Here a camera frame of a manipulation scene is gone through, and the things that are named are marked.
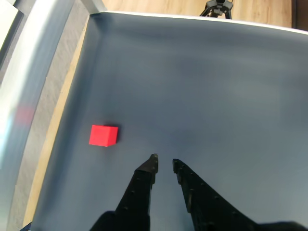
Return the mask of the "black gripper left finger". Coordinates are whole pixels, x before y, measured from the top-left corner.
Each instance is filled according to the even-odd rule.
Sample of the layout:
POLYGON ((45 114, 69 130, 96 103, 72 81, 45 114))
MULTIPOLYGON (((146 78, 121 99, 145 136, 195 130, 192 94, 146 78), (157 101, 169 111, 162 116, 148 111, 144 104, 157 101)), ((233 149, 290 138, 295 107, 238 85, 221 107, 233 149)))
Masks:
POLYGON ((92 231, 148 231, 150 199, 158 172, 158 155, 152 154, 135 171, 115 211, 103 213, 92 231))

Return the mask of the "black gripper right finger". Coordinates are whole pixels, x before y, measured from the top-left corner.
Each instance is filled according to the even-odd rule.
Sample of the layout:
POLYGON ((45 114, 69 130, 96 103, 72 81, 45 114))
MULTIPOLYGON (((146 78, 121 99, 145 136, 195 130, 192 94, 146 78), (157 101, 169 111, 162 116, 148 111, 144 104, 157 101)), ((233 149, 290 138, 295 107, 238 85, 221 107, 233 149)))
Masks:
POLYGON ((173 171, 196 231, 257 231, 259 225, 242 214, 179 159, 173 171))

